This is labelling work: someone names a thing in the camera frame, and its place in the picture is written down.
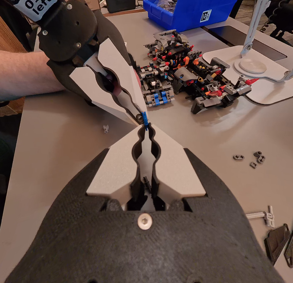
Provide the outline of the grey and red lego rods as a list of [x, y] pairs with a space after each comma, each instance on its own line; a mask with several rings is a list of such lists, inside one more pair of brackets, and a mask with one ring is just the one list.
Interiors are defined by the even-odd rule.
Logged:
[[268, 212], [256, 212], [256, 213], [249, 213], [246, 214], [247, 219], [256, 219], [256, 218], [263, 218], [266, 225], [269, 227], [275, 227], [274, 221], [274, 214], [273, 214], [273, 207], [271, 205], [268, 206]]

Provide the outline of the blue plastic bin with tag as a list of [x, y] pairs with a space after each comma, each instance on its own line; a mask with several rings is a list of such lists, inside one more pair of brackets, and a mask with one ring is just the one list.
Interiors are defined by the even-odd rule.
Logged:
[[143, 0], [148, 17], [166, 30], [178, 32], [225, 21], [237, 0], [178, 0], [173, 13]]

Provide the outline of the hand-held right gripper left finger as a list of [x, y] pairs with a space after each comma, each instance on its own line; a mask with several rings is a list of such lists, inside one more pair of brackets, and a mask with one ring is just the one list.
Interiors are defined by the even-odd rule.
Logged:
[[86, 193], [116, 199], [128, 210], [139, 211], [147, 200], [138, 158], [142, 154], [145, 126], [140, 125], [108, 149]]

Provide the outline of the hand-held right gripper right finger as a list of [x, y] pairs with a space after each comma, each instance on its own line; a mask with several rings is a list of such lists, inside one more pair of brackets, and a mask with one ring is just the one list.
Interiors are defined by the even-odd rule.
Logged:
[[148, 130], [148, 178], [155, 173], [152, 183], [159, 201], [156, 205], [148, 194], [148, 211], [164, 211], [173, 200], [205, 196], [206, 191], [184, 148], [154, 124]]

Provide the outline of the large lego vehicle chassis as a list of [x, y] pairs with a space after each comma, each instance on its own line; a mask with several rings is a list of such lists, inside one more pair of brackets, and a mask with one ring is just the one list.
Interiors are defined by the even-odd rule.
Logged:
[[240, 96], [250, 93], [251, 85], [258, 78], [248, 79], [240, 75], [236, 84], [223, 74], [230, 65], [214, 57], [210, 64], [203, 63], [202, 52], [193, 51], [188, 38], [174, 30], [154, 34], [155, 42], [146, 44], [148, 56], [155, 66], [169, 66], [169, 77], [173, 80], [174, 95], [184, 91], [186, 99], [194, 100], [191, 112], [199, 113], [211, 107], [226, 108]]

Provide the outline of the lego sub-assembly with blue parts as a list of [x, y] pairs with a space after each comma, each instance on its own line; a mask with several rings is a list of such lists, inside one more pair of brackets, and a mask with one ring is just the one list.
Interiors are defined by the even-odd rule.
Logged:
[[155, 66], [150, 62], [148, 66], [137, 65], [141, 82], [141, 91], [145, 103], [149, 107], [166, 104], [174, 100], [172, 79], [169, 77], [169, 66], [161, 64]]

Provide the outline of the black rectangular device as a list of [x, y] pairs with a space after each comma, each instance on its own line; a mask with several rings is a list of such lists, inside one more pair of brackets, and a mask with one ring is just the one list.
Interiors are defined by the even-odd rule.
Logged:
[[134, 10], [136, 0], [106, 0], [106, 5], [109, 13]]

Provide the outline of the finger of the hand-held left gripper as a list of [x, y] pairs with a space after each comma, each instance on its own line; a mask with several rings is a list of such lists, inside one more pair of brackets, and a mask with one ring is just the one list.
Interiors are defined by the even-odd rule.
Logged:
[[102, 89], [102, 84], [97, 83], [95, 72], [90, 67], [75, 68], [70, 78], [89, 96], [93, 104], [127, 123], [139, 125], [125, 108], [114, 101], [110, 92]]
[[115, 74], [119, 85], [122, 87], [122, 91], [117, 95], [119, 103], [135, 117], [138, 113], [147, 113], [136, 72], [109, 38], [100, 45], [98, 61], [105, 69], [111, 70]]

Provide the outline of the black lego wing panels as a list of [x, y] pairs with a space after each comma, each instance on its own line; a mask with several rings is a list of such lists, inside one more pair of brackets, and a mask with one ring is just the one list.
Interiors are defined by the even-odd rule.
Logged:
[[266, 254], [273, 265], [275, 265], [282, 250], [286, 246], [291, 232], [285, 223], [282, 226], [269, 231], [268, 236], [264, 239]]

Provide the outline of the clear plastic parts bags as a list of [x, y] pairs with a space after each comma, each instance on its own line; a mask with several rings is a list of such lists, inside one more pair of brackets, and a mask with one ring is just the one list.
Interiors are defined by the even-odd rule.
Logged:
[[155, 0], [154, 4], [157, 7], [163, 8], [164, 10], [174, 13], [176, 4], [178, 0]]

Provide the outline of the person's left forearm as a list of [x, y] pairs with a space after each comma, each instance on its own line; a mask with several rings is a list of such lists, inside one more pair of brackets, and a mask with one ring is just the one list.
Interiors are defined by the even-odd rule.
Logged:
[[43, 51], [0, 51], [0, 100], [65, 90], [47, 65], [48, 60]]

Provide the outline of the wooden support post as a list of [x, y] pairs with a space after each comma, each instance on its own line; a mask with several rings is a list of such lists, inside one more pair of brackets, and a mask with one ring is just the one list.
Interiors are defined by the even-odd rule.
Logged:
[[2, 17], [0, 17], [0, 50], [13, 53], [27, 52]]

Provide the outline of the black office chair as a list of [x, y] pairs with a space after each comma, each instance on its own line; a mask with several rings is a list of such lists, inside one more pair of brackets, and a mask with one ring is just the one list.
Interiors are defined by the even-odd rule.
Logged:
[[270, 34], [271, 37], [291, 45], [283, 39], [285, 32], [292, 34], [293, 30], [293, 5], [291, 0], [272, 0], [269, 7], [265, 11], [268, 18], [266, 27], [274, 24], [276, 29]]

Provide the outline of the white metal book stand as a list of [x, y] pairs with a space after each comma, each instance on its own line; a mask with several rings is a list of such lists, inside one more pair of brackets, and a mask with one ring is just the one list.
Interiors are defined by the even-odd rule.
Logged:
[[248, 79], [259, 78], [252, 84], [248, 98], [263, 105], [274, 104], [293, 96], [293, 71], [288, 71], [277, 62], [252, 49], [257, 26], [267, 4], [268, 0], [257, 0], [243, 46], [228, 47], [203, 54], [206, 62], [217, 57], [230, 65], [225, 71], [225, 76], [233, 84], [236, 84], [240, 75], [245, 75]]

